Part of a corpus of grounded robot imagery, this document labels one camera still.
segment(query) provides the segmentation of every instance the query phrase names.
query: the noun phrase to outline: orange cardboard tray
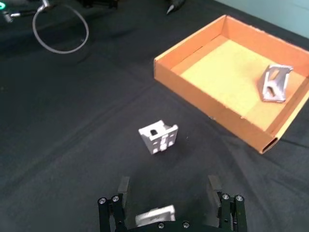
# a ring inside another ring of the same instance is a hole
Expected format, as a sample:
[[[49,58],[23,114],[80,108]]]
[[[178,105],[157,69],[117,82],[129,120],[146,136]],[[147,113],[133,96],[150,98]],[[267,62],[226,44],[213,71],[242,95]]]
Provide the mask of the orange cardboard tray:
[[[285,103],[262,102],[269,64],[293,66]],[[154,77],[261,154],[309,97],[309,52],[223,15],[154,60]]]

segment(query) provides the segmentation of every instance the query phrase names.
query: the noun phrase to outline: metal bracket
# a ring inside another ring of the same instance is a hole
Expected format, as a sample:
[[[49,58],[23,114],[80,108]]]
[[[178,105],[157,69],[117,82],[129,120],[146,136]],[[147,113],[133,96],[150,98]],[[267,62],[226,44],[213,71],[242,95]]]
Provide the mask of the metal bracket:
[[[279,64],[269,65],[266,68],[259,83],[262,101],[278,103],[286,101],[285,90],[288,83],[289,73],[292,70],[292,66]]]
[[[177,132],[177,125],[170,127],[165,125],[162,120],[139,129],[139,133],[152,155],[174,145]]]
[[[135,223],[138,227],[161,221],[175,221],[175,220],[176,220],[175,208],[173,205],[153,209],[147,213],[140,214],[135,217]]]

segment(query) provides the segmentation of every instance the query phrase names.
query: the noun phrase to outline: black fabric surface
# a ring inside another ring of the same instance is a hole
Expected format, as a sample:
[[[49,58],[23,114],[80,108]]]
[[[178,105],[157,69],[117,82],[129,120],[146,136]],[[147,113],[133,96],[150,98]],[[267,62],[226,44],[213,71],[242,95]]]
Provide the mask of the black fabric surface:
[[[97,199],[123,175],[129,221],[173,204],[176,219],[216,225],[209,174],[246,198],[249,231],[308,231],[308,103],[261,156],[153,79],[154,57],[223,14],[305,49],[308,39],[213,1],[170,16],[159,0],[77,9],[91,38],[67,56],[44,50],[29,19],[0,24],[0,231],[98,232]],[[68,28],[44,30],[53,41]],[[177,143],[151,156],[138,129],[160,119],[179,126]]]

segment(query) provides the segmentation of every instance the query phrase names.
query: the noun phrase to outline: cable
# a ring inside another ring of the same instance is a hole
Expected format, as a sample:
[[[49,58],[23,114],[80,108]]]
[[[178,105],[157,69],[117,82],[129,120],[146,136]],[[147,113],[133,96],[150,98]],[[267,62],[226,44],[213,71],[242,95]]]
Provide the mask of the cable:
[[[48,46],[46,43],[43,42],[43,40],[39,37],[38,35],[38,31],[37,31],[37,28],[36,28],[36,20],[37,20],[37,17],[39,15],[40,12],[42,11],[37,11],[33,17],[33,20],[32,20],[32,29],[33,29],[33,33],[34,33],[34,36],[35,38],[38,40],[38,42],[45,48],[47,49],[48,51],[50,52],[53,52],[53,53],[57,53],[57,54],[70,54],[70,53],[73,53],[73,52],[76,52],[78,51],[79,49],[81,49],[87,42],[88,38],[89,38],[89,27],[88,27],[88,24],[86,22],[86,20],[83,18],[83,16],[78,13],[77,10],[73,9],[72,7],[68,6],[68,5],[62,5],[64,7],[67,7],[69,8],[70,10],[72,10],[80,19],[81,21],[83,22],[85,28],[86,28],[86,38],[85,40],[83,41],[83,43],[81,45],[79,45],[77,48],[73,49],[73,50],[70,50],[70,51],[58,51],[58,50],[55,50],[53,48],[51,48],[50,46]]]

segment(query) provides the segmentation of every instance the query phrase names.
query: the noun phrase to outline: gray wall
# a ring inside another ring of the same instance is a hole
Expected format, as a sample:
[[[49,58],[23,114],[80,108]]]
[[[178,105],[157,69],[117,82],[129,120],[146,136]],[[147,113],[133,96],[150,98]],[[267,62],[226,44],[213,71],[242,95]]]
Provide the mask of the gray wall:
[[[309,38],[309,0],[216,0]]]

